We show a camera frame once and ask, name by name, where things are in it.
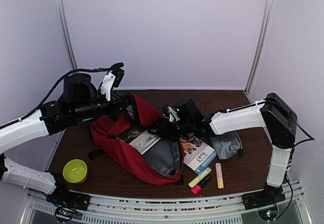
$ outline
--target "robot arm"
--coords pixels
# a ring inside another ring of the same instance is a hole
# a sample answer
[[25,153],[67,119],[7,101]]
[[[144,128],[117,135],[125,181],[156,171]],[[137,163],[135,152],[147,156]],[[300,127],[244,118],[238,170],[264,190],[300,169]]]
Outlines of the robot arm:
[[[126,97],[121,98],[111,91],[123,78],[122,66],[120,63],[111,67],[98,91],[88,74],[74,73],[65,77],[63,94],[57,101],[44,103],[30,116],[0,126],[0,153],[29,140],[56,134],[84,120],[95,120],[102,115],[118,117],[129,103]],[[57,205],[74,203],[78,198],[75,194],[72,196],[59,174],[30,169],[4,154],[0,155],[0,181],[41,191]]]
[[235,130],[267,128],[272,157],[264,190],[246,194],[243,199],[246,209],[251,209],[273,204],[278,196],[283,196],[281,185],[295,148],[297,116],[275,93],[253,104],[206,116],[201,115],[192,99],[182,99],[173,107],[165,106],[164,113],[156,125],[160,136],[178,138],[182,133],[194,133],[198,137],[214,137]]

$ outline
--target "red backpack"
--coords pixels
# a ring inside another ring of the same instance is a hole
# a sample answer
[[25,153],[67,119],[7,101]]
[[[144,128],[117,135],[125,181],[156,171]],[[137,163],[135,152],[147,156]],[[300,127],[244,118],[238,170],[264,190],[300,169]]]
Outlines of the red backpack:
[[119,136],[132,126],[148,128],[162,117],[153,106],[139,96],[133,94],[127,96],[132,104],[124,110],[117,121],[104,117],[91,124],[91,135],[96,149],[103,150],[106,155],[144,182],[153,185],[182,184],[181,172],[185,154],[179,142],[170,139],[159,140],[141,155],[135,148],[119,139]]

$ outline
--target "highlighter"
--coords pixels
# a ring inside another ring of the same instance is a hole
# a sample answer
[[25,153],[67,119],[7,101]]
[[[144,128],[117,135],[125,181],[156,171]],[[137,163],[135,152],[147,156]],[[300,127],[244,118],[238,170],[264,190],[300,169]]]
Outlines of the highlighter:
[[195,187],[191,189],[191,192],[196,195],[202,190],[203,187],[212,179],[210,175],[207,175],[202,181],[200,181]]
[[204,171],[202,171],[197,177],[193,179],[188,185],[189,187],[193,188],[195,187],[204,177],[206,177],[210,172],[211,168],[207,167]]
[[218,188],[219,189],[224,188],[222,166],[221,166],[220,163],[216,163],[216,176],[217,176],[217,186],[218,186]]

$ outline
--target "orange highlighter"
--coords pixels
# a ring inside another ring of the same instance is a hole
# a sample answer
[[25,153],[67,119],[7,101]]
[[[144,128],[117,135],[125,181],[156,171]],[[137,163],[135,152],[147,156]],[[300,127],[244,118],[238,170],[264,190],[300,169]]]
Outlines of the orange highlighter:
[[222,166],[221,166],[220,163],[216,163],[216,176],[217,176],[217,186],[218,186],[218,188],[219,189],[224,188]]

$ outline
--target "yellow highlighter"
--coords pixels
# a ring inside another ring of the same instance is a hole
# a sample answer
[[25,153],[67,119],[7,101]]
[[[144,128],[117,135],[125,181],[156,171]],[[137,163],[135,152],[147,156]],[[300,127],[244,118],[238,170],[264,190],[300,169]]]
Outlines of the yellow highlighter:
[[210,167],[207,167],[204,171],[202,171],[197,177],[193,179],[188,185],[193,188],[195,187],[204,177],[206,177],[212,170]]
[[224,188],[222,166],[221,166],[220,163],[216,163],[216,176],[217,176],[217,186],[218,186],[218,188],[219,189]]

